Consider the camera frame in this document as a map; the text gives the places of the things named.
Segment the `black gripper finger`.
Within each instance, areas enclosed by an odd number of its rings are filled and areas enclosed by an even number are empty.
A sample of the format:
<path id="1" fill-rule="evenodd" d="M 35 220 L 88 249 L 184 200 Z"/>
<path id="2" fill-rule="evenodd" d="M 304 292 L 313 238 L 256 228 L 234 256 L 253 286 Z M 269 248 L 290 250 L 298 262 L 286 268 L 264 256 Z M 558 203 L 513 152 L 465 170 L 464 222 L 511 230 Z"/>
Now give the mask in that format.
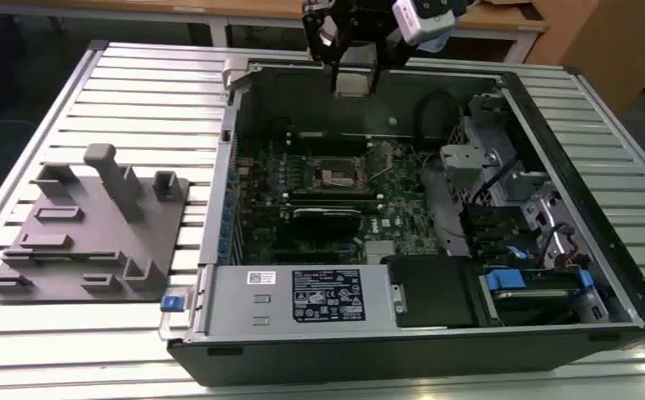
<path id="1" fill-rule="evenodd" d="M 400 28 L 396 28 L 384 38 L 375 42 L 375 61 L 368 83 L 369 94 L 375 93 L 381 72 L 401 68 L 409 56 L 411 46 L 404 41 Z"/>
<path id="2" fill-rule="evenodd" d="M 301 22 L 311 59 L 329 70 L 328 91 L 335 92 L 340 61 L 337 27 L 331 16 L 333 1 L 303 1 Z"/>

